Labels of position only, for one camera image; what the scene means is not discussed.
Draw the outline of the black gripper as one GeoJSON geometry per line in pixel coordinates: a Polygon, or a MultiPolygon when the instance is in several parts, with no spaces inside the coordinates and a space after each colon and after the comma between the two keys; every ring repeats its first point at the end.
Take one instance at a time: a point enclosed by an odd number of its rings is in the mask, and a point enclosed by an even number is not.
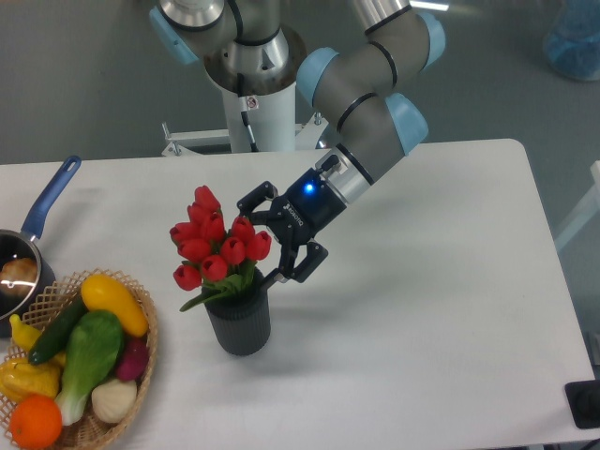
{"type": "Polygon", "coordinates": [[[237,202],[237,207],[240,217],[267,227],[281,245],[277,267],[262,281],[262,290],[268,291],[277,282],[290,279],[303,283],[321,265],[328,250],[310,239],[339,216],[346,204],[318,171],[309,169],[282,195],[271,182],[261,182],[237,202]],[[296,262],[303,245],[306,255],[296,262]]]}

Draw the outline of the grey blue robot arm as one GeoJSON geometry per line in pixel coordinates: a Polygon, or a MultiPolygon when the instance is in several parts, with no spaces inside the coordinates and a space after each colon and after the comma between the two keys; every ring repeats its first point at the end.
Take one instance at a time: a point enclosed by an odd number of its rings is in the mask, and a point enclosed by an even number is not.
{"type": "Polygon", "coordinates": [[[296,95],[339,135],[285,192],[264,183],[238,204],[280,246],[264,288],[306,280],[327,255],[316,234],[428,134],[398,86],[443,54],[441,24],[407,1],[355,1],[352,8],[367,41],[346,55],[308,52],[281,22],[277,1],[160,1],[149,14],[171,55],[202,62],[220,90],[234,153],[292,149],[296,95]]]}

